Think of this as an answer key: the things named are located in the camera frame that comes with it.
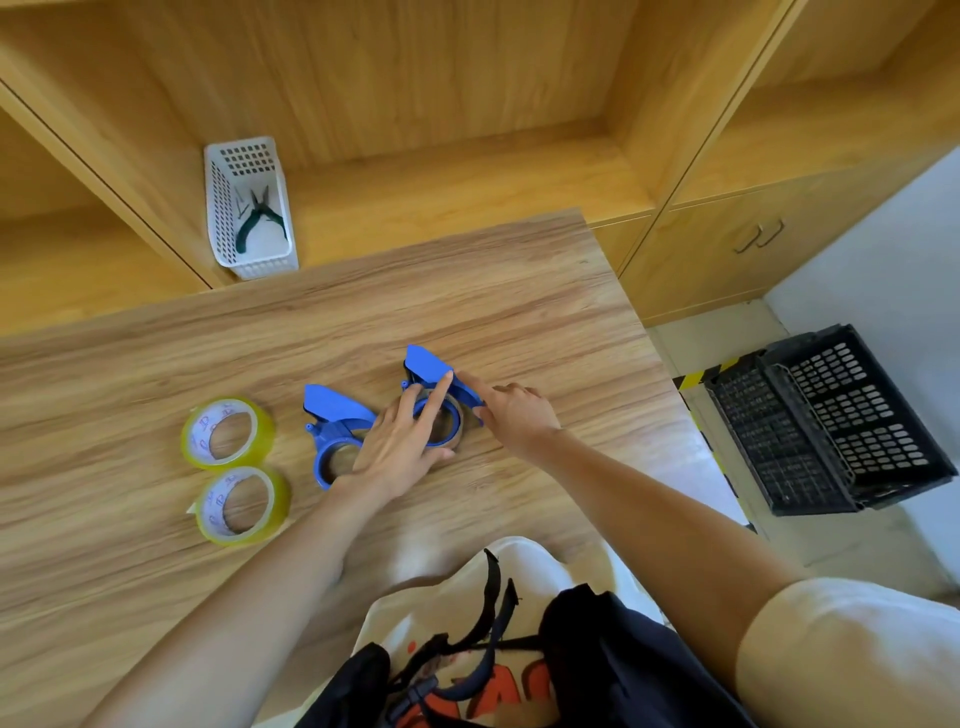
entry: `clear tape roll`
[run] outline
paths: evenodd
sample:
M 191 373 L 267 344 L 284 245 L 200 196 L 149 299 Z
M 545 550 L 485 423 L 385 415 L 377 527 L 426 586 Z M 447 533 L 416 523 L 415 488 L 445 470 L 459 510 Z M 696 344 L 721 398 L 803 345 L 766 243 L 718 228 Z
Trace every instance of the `clear tape roll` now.
M 423 411 L 431 392 L 433 392 L 432 389 L 424 389 L 417 396 L 417 402 L 414 404 L 415 416 L 420 416 L 420 412 Z M 464 434 L 464 408 L 452 395 L 446 395 L 446 397 L 444 397 L 444 403 L 441 405 L 440 414 L 437 415 L 438 419 L 444 412 L 446 412 L 451 419 L 450 431 L 445 433 L 440 439 L 431 439 L 426 445 L 428 448 L 454 449 L 460 444 L 460 438 L 463 437 Z
M 246 531 L 229 527 L 224 509 L 236 486 L 250 477 L 258 477 L 267 489 L 267 506 L 259 520 Z M 210 483 L 187 509 L 208 541 L 217 546 L 248 546 L 269 539 L 283 526 L 290 514 L 290 486 L 279 473 L 260 466 L 232 468 Z
M 218 458 L 210 451 L 210 435 L 230 415 L 250 415 L 247 442 L 232 455 Z M 195 408 L 180 434 L 180 452 L 187 462 L 202 470 L 224 471 L 263 462 L 274 444 L 274 421 L 250 400 L 231 397 L 210 401 Z

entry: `cabinet door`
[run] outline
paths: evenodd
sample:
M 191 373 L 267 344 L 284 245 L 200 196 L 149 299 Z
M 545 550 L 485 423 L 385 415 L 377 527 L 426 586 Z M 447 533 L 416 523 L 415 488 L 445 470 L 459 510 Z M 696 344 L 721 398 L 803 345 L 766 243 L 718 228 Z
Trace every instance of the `cabinet door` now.
M 756 287 L 750 258 L 798 191 L 787 182 L 664 212 L 620 277 L 640 319 L 723 305 Z
M 750 255 L 745 290 L 771 288 L 920 175 L 941 152 L 860 164 L 795 187 L 770 237 Z
M 943 153 L 867 162 L 670 210 L 620 283 L 648 325 L 759 298 Z
M 627 255 L 630 254 L 634 243 L 646 231 L 649 224 L 650 216 L 647 215 L 592 229 L 593 236 L 600 243 L 600 247 L 614 271 L 619 271 L 623 264 L 627 262 Z

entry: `black bag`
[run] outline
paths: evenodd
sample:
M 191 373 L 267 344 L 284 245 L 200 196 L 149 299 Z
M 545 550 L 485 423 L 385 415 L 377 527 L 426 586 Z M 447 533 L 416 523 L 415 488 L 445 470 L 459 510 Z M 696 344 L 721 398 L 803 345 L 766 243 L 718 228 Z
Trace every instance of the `black bag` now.
M 564 726 L 616 728 L 754 728 L 743 707 L 700 664 L 671 629 L 627 609 L 616 595 L 596 595 L 586 584 L 561 592 L 550 602 L 537 635 L 503 640 L 517 605 L 507 580 L 500 611 L 500 567 L 489 551 L 484 606 L 469 633 L 455 644 L 434 635 L 392 680 L 390 656 L 370 643 L 347 660 L 297 728 L 393 728 L 420 705 L 430 728 L 469 728 L 476 723 L 443 716 L 426 702 L 429 694 L 445 700 L 469 700 L 484 689 L 498 649 L 543 653 Z M 485 637 L 490 638 L 481 643 Z M 411 685 L 428 662 L 467 649 L 483 649 L 477 668 L 448 688 L 436 676 Z M 384 711 L 388 698 L 399 693 Z

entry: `white floor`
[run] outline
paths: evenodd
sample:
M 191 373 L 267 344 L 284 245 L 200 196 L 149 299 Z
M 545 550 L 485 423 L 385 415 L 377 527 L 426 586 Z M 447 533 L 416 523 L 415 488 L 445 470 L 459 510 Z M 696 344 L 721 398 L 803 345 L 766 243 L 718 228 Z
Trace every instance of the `white floor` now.
M 785 338 L 766 303 L 739 303 L 649 329 L 671 376 L 686 375 Z M 747 518 L 780 552 L 824 576 L 938 596 L 956 589 L 899 506 L 829 516 L 775 517 L 703 385 L 683 392 Z

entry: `white wall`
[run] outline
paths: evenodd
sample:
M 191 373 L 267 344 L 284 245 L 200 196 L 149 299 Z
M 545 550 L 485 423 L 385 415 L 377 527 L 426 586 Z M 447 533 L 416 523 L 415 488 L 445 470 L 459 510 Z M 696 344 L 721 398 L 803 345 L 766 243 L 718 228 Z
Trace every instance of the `white wall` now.
M 774 288 L 790 333 L 853 324 L 960 466 L 960 149 Z M 960 583 L 960 479 L 903 502 Z

